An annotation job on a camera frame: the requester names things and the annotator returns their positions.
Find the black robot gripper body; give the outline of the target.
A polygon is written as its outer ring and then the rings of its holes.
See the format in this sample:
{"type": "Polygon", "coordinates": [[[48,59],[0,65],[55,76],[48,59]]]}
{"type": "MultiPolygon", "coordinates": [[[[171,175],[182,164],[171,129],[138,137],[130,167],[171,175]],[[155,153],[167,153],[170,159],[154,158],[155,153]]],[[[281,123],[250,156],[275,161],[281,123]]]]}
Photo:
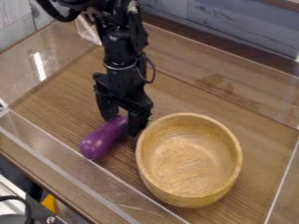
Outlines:
{"type": "Polygon", "coordinates": [[[131,65],[104,63],[106,73],[95,73],[94,80],[96,97],[99,95],[115,99],[120,109],[127,112],[150,110],[154,103],[146,94],[147,67],[144,62],[131,65]]]}

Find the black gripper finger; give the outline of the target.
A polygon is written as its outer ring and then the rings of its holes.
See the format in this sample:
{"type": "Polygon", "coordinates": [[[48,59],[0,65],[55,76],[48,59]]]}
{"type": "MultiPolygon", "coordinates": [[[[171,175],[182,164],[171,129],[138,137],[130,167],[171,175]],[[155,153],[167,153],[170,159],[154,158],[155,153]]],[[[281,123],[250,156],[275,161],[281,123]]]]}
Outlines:
{"type": "Polygon", "coordinates": [[[135,137],[146,128],[152,113],[150,110],[138,110],[128,112],[128,134],[135,137]]]}
{"type": "Polygon", "coordinates": [[[98,96],[98,108],[106,121],[110,121],[119,114],[119,106],[114,98],[98,96]]]}

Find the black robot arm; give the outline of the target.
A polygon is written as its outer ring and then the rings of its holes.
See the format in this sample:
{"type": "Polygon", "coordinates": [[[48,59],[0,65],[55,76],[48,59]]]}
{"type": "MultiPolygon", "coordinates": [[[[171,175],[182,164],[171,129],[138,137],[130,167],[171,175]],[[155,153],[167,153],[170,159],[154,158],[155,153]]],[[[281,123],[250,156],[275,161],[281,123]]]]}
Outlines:
{"type": "Polygon", "coordinates": [[[146,55],[148,32],[138,0],[36,0],[51,17],[63,23],[83,16],[96,27],[104,48],[104,73],[95,73],[95,94],[104,120],[127,111],[131,136],[146,128],[154,102],[146,85],[155,81],[147,70],[155,67],[146,55]]]}

